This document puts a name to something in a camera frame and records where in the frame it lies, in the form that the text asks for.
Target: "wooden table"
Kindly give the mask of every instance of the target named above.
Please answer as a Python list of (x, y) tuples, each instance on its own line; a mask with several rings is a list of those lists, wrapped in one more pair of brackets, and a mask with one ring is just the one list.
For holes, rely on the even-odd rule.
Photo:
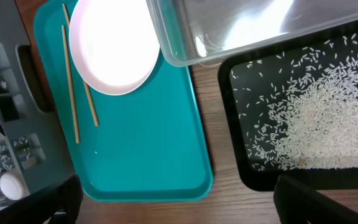
[[(33, 34), (34, 16), (46, 0), (16, 0), (32, 43), (38, 76), (50, 105), (52, 94)], [(218, 87), (217, 67), (191, 67), (214, 184), (198, 202), (106, 203), (85, 197), (77, 223), (279, 223), (272, 192), (255, 192), (240, 180)], [(322, 191), (358, 212), (358, 190)]]

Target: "white bowl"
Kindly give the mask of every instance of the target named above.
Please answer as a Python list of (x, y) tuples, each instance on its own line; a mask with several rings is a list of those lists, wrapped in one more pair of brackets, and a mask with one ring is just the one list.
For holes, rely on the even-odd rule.
[(141, 86), (160, 52), (145, 0), (79, 0), (69, 40), (82, 79), (108, 95), (123, 95)]

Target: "white cap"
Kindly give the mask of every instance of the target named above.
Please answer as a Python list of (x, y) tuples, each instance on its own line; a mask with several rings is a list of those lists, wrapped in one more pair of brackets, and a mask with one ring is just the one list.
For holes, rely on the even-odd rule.
[(20, 200), (24, 197), (23, 181), (12, 172), (6, 172), (1, 176), (0, 189), (11, 200)]

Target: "clear plastic container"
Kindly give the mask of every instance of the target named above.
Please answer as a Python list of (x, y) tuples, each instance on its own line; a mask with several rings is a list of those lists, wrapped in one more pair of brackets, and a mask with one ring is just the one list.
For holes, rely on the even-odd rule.
[(358, 20), (355, 0), (147, 0), (165, 59), (227, 57)]

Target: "wooden stick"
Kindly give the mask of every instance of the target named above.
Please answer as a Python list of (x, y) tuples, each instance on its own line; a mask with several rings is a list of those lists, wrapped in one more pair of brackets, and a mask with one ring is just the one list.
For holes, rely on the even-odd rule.
[[(69, 27), (70, 26), (70, 16), (68, 15), (66, 4), (63, 3), (62, 6), (63, 6), (63, 11), (64, 11), (65, 17), (66, 17), (67, 27)], [(91, 108), (93, 123), (97, 127), (97, 126), (99, 126), (99, 119), (98, 119), (98, 114), (96, 113), (96, 110), (94, 108), (93, 99), (92, 99), (92, 95), (91, 95), (91, 91), (90, 91), (90, 86), (84, 80), (82, 80), (82, 82), (84, 83), (86, 97), (88, 99), (89, 107)]]
[(68, 91), (70, 92), (71, 112), (73, 113), (75, 142), (80, 143), (80, 132), (78, 131), (77, 112), (76, 112), (76, 108), (75, 108), (75, 99), (74, 99), (73, 79), (71, 77), (70, 56), (68, 55), (66, 29), (65, 29), (64, 25), (62, 25), (62, 36), (63, 36), (63, 46), (65, 49), (66, 72), (67, 72)]

